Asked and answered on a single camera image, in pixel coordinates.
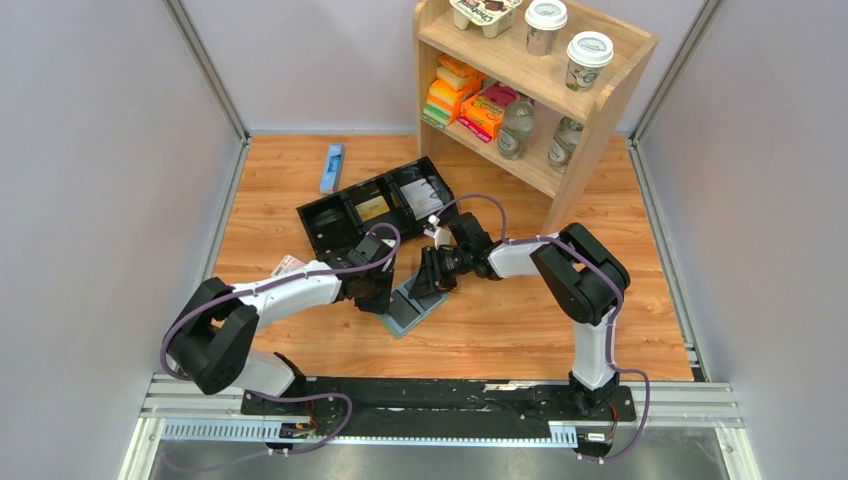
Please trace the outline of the teal leather card holder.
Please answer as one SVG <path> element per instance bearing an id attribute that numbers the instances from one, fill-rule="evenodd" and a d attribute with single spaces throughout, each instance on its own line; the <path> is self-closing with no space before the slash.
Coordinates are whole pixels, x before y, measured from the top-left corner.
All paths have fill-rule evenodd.
<path id="1" fill-rule="evenodd" d="M 390 295 L 389 312 L 377 316 L 395 339 L 408 334 L 449 297 L 447 293 L 438 293 L 421 299 L 411 298 L 409 291 L 413 283 L 414 277 L 411 276 L 394 288 Z"/>

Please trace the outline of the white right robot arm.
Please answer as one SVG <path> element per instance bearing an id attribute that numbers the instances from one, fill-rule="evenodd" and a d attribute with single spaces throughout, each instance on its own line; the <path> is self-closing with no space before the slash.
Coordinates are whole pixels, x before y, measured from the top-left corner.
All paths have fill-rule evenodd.
<path id="1" fill-rule="evenodd" d="M 620 374 L 610 365 L 609 321 L 631 279 L 623 264 L 581 223 L 535 239 L 494 241 L 476 217 L 462 213 L 447 223 L 456 241 L 422 249 L 409 290 L 414 299 L 449 292 L 469 272 L 499 281 L 540 276 L 574 322 L 575 360 L 569 380 L 573 410 L 592 419 L 605 411 Z"/>

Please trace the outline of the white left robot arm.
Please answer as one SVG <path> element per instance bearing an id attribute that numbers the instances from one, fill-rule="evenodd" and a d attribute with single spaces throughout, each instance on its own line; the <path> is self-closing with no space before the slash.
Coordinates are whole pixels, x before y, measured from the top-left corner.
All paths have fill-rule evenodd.
<path id="1" fill-rule="evenodd" d="M 281 414 L 296 413 L 306 399 L 304 385 L 282 355 L 254 348 L 256 334 L 301 311 L 344 300 L 386 312 L 397 249 L 397 241 L 368 233 L 350 250 L 286 274 L 233 285 L 218 277 L 203 281 L 163 338 L 163 368 L 206 395 L 237 387 L 266 396 Z"/>

